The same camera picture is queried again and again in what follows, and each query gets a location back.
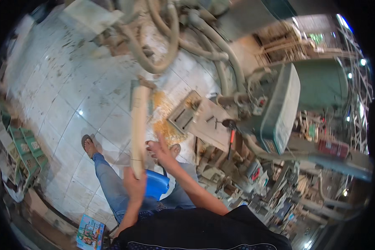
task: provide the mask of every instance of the colorful book cover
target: colorful book cover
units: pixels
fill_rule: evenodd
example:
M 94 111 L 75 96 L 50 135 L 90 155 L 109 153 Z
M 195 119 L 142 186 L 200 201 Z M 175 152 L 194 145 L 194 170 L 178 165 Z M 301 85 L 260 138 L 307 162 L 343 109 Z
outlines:
M 77 247 L 84 250 L 100 250 L 103 243 L 103 232 L 104 223 L 84 214 L 76 235 Z

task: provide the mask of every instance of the wooden stick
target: wooden stick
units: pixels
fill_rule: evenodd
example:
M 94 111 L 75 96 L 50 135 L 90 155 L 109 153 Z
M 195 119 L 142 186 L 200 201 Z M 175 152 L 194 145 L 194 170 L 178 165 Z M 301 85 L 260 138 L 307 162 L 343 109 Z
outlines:
M 131 167 L 138 180 L 140 180 L 144 171 L 146 155 L 144 142 L 146 135 L 147 99 L 149 94 L 150 88 L 142 85 L 135 87 L 133 94 Z

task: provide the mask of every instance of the wood shavings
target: wood shavings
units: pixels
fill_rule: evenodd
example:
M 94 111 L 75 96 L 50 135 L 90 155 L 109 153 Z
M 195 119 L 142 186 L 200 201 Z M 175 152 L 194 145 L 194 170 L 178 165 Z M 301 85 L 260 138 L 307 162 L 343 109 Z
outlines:
M 163 91 L 157 91 L 153 94 L 153 103 L 155 109 L 152 119 L 153 131 L 161 133 L 168 146 L 185 141 L 188 135 L 180 133 L 167 121 L 174 108 L 174 102 Z

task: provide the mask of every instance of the blue jeans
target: blue jeans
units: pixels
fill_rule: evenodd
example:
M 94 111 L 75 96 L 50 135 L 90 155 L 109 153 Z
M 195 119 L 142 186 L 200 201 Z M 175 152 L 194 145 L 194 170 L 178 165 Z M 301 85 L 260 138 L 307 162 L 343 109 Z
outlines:
M 110 167 L 102 154 L 93 154 L 92 160 L 94 161 L 96 176 L 100 181 L 105 198 L 110 205 L 115 219 L 120 223 L 126 213 L 129 202 L 128 193 L 124 188 L 123 180 L 115 173 L 114 169 Z M 187 163 L 180 163 L 180 165 L 198 182 L 196 170 L 193 165 Z M 161 200 L 161 202 L 158 202 L 153 197 L 145 197 L 140 207 L 140 213 L 150 213 L 150 211 L 156 210 L 162 205 L 165 206 L 165 208 L 189 209 L 195 207 L 178 182 L 176 182 L 175 188 L 170 195 Z

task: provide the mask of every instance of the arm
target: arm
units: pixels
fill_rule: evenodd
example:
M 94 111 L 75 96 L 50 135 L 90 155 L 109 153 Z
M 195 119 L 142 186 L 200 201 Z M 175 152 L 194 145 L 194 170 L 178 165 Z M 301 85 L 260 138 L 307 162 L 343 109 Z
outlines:
M 137 220 L 137 214 L 144 199 L 146 192 L 146 172 L 143 171 L 140 180 L 137 180 L 130 167 L 124 167 L 124 187 L 129 195 L 128 207 L 124 218 L 118 226 L 115 237 L 128 227 L 133 226 Z
M 227 207 L 212 194 L 200 186 L 190 175 L 179 165 L 172 155 L 161 134 L 157 134 L 159 142 L 148 141 L 148 151 L 153 152 L 161 165 L 175 177 L 176 181 L 188 194 L 190 200 L 196 207 L 205 208 L 213 213 L 225 215 L 229 212 Z

